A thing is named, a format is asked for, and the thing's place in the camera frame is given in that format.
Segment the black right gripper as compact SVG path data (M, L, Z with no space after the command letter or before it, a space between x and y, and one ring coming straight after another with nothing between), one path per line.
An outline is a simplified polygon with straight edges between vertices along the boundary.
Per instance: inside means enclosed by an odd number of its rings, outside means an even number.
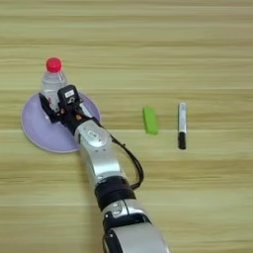
M39 97L42 109L48 116L49 120L53 124L60 122L71 132L71 134L74 134L77 128L87 121L93 121L97 125L100 124L95 117L84 113L80 105L61 108L60 111L58 111L58 102L56 99L47 98L42 93L39 93Z

